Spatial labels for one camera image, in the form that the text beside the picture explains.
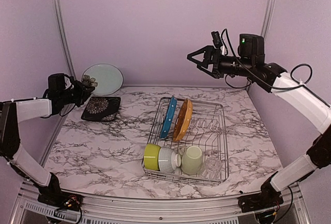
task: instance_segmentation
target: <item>dish rack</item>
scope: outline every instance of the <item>dish rack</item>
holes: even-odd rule
[[[218,185],[224,182],[229,177],[229,155],[223,106],[217,103],[192,100],[193,114],[189,128],[183,139],[179,142],[173,142],[173,130],[178,121],[176,118],[184,99],[177,98],[177,106],[169,134],[166,138],[161,139],[160,132],[170,99],[170,97],[161,98],[147,143],[168,147],[177,153],[179,146],[197,145],[203,152],[204,162],[209,157],[215,157],[221,160],[222,169],[220,177],[211,180],[201,178],[197,174],[187,175],[180,168],[177,168],[174,173],[149,170],[145,168],[143,161],[142,166],[146,175],[160,180],[206,186]]]

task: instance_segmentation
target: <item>yellow plate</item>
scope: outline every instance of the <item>yellow plate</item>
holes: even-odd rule
[[[173,141],[178,142],[181,140],[190,125],[193,112],[193,104],[189,99],[186,99],[178,114],[178,121],[175,125]]]

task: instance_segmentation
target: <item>flower pattern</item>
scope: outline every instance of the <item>flower pattern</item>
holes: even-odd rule
[[[91,78],[89,75],[83,75],[82,76],[82,84],[84,84],[87,87],[97,87],[98,82],[96,82],[95,78]]]
[[[112,120],[115,119],[116,114],[117,114],[117,113],[114,113],[114,114],[108,115],[108,116],[102,118],[102,120],[103,120],[103,121],[108,121],[108,122],[109,122],[109,121],[112,121]]]
[[[90,114],[97,114],[106,110],[107,107],[108,107],[108,101],[106,98],[92,97],[86,106],[86,110]]]

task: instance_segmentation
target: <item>marble countertop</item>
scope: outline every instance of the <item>marble countertop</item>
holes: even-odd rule
[[[188,185],[148,178],[142,157],[161,97],[190,98],[224,106],[229,151],[229,178],[217,186]],[[83,107],[67,117],[45,168],[62,189],[96,195],[184,199],[253,192],[281,163],[246,91],[219,88],[124,87],[116,120],[81,119]]]

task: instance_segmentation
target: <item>purple wall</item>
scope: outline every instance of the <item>purple wall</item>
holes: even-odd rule
[[[225,86],[196,69],[188,53],[212,44],[210,32],[227,27],[261,32],[267,0],[61,0],[78,77],[110,63],[126,85]],[[235,79],[239,84],[244,79]]]
[[[266,41],[266,60],[291,70],[300,63],[313,67],[308,86],[331,102],[331,0],[276,0]],[[305,80],[308,70],[295,75]],[[256,85],[250,96],[270,133],[284,166],[302,155],[319,135],[293,107]],[[331,167],[300,184],[313,224],[330,223]]]
[[[42,96],[47,77],[66,72],[52,0],[0,0],[0,101]],[[37,160],[57,117],[20,126],[21,141]],[[22,179],[0,158],[0,216],[8,223]]]

